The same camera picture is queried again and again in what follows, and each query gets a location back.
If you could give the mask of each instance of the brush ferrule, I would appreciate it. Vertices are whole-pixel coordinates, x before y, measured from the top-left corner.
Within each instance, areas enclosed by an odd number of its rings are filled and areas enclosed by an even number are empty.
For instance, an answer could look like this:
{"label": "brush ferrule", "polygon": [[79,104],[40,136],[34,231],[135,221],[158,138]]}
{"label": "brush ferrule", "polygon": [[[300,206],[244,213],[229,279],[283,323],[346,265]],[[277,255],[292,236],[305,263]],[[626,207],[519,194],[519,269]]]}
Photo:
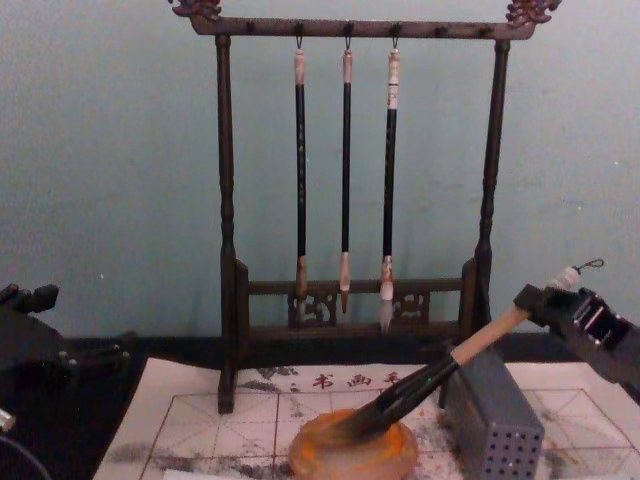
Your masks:
{"label": "brush ferrule", "polygon": [[298,300],[307,298],[307,261],[304,256],[298,257],[296,268],[296,297]]}
{"label": "brush ferrule", "polygon": [[293,63],[296,71],[296,85],[304,85],[304,50],[301,48],[296,50],[296,57]]}
{"label": "brush ferrule", "polygon": [[384,301],[393,300],[393,268],[391,255],[384,257],[380,274],[380,298]]}
{"label": "brush ferrule", "polygon": [[351,83],[352,78],[352,67],[353,67],[353,56],[351,55],[351,49],[347,49],[344,51],[344,57],[342,58],[342,66],[343,66],[343,80],[344,83]]}
{"label": "brush ferrule", "polygon": [[398,109],[398,82],[400,78],[400,53],[394,48],[389,55],[389,98],[387,108]]}
{"label": "brush ferrule", "polygon": [[351,268],[349,267],[349,252],[342,252],[340,257],[340,291],[348,292],[351,286]]}

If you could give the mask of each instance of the perforated metal box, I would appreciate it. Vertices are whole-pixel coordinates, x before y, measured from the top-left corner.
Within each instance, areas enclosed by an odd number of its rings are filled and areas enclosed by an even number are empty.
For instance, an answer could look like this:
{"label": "perforated metal box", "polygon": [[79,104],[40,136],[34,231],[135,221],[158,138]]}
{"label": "perforated metal box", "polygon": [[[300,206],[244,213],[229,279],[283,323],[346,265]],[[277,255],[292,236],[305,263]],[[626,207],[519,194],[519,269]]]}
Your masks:
{"label": "perforated metal box", "polygon": [[498,355],[482,353],[456,372],[444,405],[473,478],[535,477],[544,427]]}

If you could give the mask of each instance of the carved wooden panel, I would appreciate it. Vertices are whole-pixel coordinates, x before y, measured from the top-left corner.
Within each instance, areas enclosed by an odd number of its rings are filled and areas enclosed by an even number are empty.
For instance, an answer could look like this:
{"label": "carved wooden panel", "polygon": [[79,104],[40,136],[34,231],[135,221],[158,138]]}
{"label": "carved wooden panel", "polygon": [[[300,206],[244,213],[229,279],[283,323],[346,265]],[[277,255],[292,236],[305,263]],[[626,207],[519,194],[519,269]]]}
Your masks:
{"label": "carved wooden panel", "polygon": [[393,295],[394,322],[429,322],[430,292]]}
{"label": "carved wooden panel", "polygon": [[330,326],[338,323],[337,317],[338,294],[330,291],[310,292],[305,301],[304,319],[300,321],[297,313],[297,299],[295,294],[289,294],[287,303],[289,306],[290,327],[319,327]]}
{"label": "carved wooden panel", "polygon": [[173,11],[180,17],[201,16],[209,20],[217,20],[222,11],[221,0],[177,0]]}
{"label": "carved wooden panel", "polygon": [[530,23],[546,23],[551,20],[547,10],[554,11],[562,0],[512,0],[507,7],[507,20],[513,27],[522,27]]}

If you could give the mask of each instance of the cable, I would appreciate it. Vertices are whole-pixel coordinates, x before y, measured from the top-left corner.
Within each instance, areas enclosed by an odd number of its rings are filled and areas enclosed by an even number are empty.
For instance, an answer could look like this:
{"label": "cable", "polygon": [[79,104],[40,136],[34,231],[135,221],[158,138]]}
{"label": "cable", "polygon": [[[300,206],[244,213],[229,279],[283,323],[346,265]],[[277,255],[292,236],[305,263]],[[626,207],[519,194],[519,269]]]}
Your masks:
{"label": "cable", "polygon": [[604,265],[605,263],[603,259],[596,258],[595,260],[591,260],[590,262],[576,267],[576,270],[578,271],[578,273],[582,273],[582,270],[584,270],[585,268],[602,268],[604,267]]}
{"label": "cable", "polygon": [[20,445],[18,442],[10,439],[9,437],[5,437],[4,435],[0,435],[0,443],[4,443],[5,445],[8,445],[9,447],[16,450],[18,453],[22,454],[22,456],[25,457],[29,461],[29,463],[31,463],[31,465],[38,471],[38,473],[42,476],[42,478],[44,478],[44,480],[53,480],[53,477],[49,474],[45,466],[42,465],[40,460],[38,460],[33,455],[33,453]]}

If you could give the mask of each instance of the large brush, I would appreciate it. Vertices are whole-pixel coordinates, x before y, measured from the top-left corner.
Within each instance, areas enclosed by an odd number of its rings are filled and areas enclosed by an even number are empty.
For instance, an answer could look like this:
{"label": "large brush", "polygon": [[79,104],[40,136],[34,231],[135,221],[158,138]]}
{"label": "large brush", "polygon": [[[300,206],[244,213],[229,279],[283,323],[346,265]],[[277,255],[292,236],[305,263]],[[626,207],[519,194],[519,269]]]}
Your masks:
{"label": "large brush", "polygon": [[343,447],[379,437],[420,405],[453,372],[469,363],[477,354],[528,317],[529,312],[514,305],[498,320],[489,323],[454,348],[445,358],[434,365],[417,370],[388,388],[349,417],[318,432],[314,440],[328,447]]}

